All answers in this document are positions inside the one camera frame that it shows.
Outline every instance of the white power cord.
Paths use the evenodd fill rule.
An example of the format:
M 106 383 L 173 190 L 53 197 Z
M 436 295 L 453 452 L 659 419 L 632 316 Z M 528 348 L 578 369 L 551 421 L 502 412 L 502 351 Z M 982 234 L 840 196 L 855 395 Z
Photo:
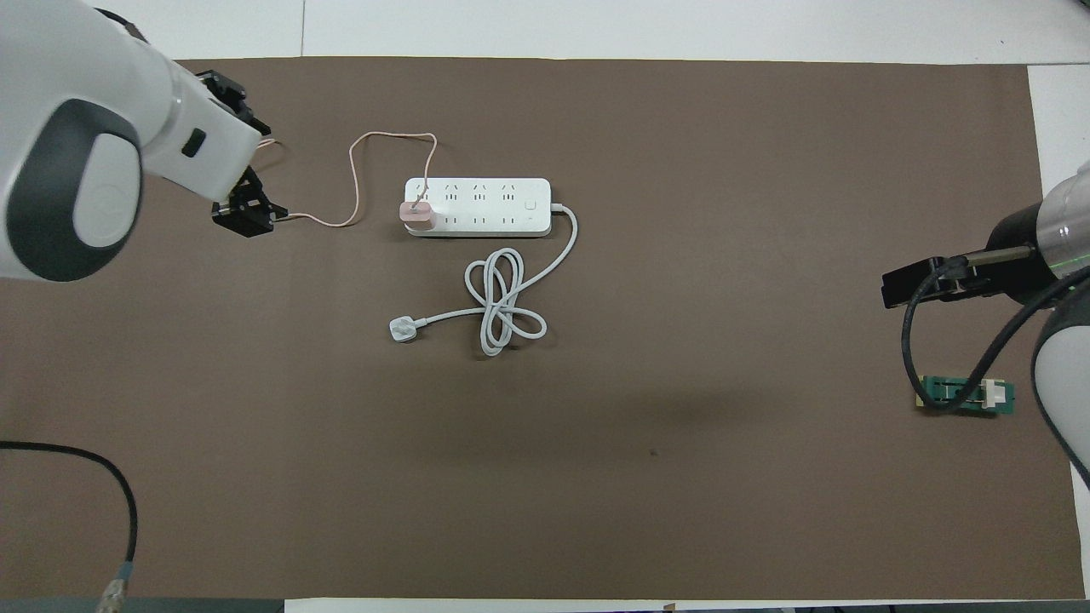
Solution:
M 412 340 L 416 337 L 417 329 L 428 324 L 434 324 L 435 322 L 441 322 L 443 320 L 449 320 L 451 317 L 460 317 L 462 315 L 482 315 L 481 350 L 484 351 L 486 356 L 498 356 L 499 352 L 504 350 L 504 347 L 507 347 L 508 342 L 510 342 L 512 334 L 530 339 L 545 336 L 545 333 L 548 330 L 548 324 L 545 323 L 545 318 L 530 309 L 516 306 L 514 302 L 519 299 L 519 295 L 524 289 L 542 280 L 545 275 L 552 273 L 554 268 L 559 266 L 560 262 L 564 262 L 564 259 L 568 256 L 568 253 L 571 252 L 571 248 L 576 244 L 576 237 L 579 236 L 579 221 L 576 220 L 576 214 L 562 204 L 552 205 L 552 212 L 564 213 L 569 219 L 571 219 L 571 238 L 568 239 L 568 244 L 564 248 L 564 251 L 560 252 L 560 255 L 556 256 L 556 260 L 554 260 L 552 264 L 546 266 L 541 273 L 537 273 L 530 279 L 522 280 L 522 277 L 525 274 L 525 266 L 522 263 L 522 254 L 509 247 L 492 252 L 492 254 L 485 260 L 471 262 L 470 265 L 465 267 L 465 288 L 470 290 L 470 295 L 473 296 L 473 299 L 476 300 L 481 306 L 475 309 L 450 311 L 440 315 L 422 317 L 419 320 L 414 320 L 409 315 L 398 317 L 390 322 L 390 335 L 393 337 L 393 340 L 397 340 L 398 342 Z M 510 283 L 504 278 L 504 274 L 498 268 L 500 260 L 506 260 L 511 266 Z M 473 287 L 472 276 L 473 272 L 477 268 L 481 268 L 484 296 L 477 293 L 476 288 Z M 523 329 L 514 323 L 514 315 L 523 315 L 534 320 L 537 322 L 538 329 L 536 332 Z M 493 330 L 497 321 L 499 322 L 500 328 L 498 337 Z

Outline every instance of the brown table surface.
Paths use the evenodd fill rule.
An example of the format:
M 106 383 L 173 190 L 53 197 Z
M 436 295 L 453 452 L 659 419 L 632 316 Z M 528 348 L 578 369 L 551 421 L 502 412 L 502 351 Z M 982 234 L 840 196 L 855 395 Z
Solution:
M 256 166 L 343 218 L 346 149 L 434 131 L 435 176 L 545 177 L 571 256 L 496 359 L 465 264 L 568 238 L 422 240 L 424 143 L 370 142 L 364 221 L 243 239 L 157 179 L 100 274 L 0 283 L 0 431 L 89 447 L 141 512 L 133 593 L 171 597 L 1080 598 L 1068 467 L 1032 400 L 1038 315 L 992 372 L 1015 414 L 931 418 L 881 274 L 983 245 L 1041 197 L 1021 67 L 290 59 L 244 83 Z M 964 375 L 1016 310 L 927 305 Z M 98 467 L 0 454 L 0 597 L 94 593 L 124 507 Z

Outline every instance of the white power strip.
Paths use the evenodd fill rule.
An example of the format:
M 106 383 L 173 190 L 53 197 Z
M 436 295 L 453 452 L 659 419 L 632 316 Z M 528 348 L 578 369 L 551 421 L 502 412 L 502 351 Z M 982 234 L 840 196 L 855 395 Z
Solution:
M 405 182 L 405 202 L 415 202 L 424 179 Z M 553 189 L 545 179 L 428 178 L 422 199 L 434 227 L 410 228 L 414 237 L 544 237 L 553 224 Z

